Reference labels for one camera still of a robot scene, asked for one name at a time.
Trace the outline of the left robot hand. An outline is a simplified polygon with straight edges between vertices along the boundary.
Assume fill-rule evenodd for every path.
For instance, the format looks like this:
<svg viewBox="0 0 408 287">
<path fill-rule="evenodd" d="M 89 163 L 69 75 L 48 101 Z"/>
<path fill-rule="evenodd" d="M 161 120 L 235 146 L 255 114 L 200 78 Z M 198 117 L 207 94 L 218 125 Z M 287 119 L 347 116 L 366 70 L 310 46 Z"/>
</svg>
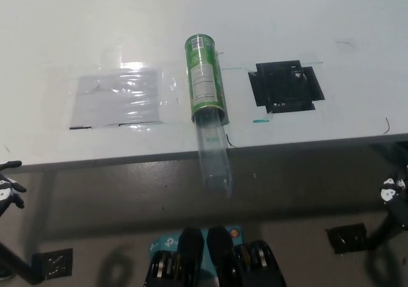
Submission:
<svg viewBox="0 0 408 287">
<path fill-rule="evenodd" d="M 18 168 L 20 166 L 22 166 L 21 161 L 8 161 L 1 164 L 1 216 L 7 211 L 11 204 L 15 204 L 20 209 L 25 207 L 20 194 L 25 193 L 27 189 L 17 181 L 4 176 L 3 174 L 3 170 Z"/>
</svg>

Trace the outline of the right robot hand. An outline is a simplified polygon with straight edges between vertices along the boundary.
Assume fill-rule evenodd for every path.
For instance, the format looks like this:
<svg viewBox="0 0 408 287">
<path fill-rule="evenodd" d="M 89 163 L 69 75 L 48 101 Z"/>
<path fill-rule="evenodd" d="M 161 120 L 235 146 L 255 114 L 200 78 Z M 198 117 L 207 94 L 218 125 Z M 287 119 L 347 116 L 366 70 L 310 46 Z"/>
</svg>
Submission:
<svg viewBox="0 0 408 287">
<path fill-rule="evenodd" d="M 380 197 L 384 203 L 396 202 L 398 199 L 407 202 L 407 166 L 383 182 Z"/>
</svg>

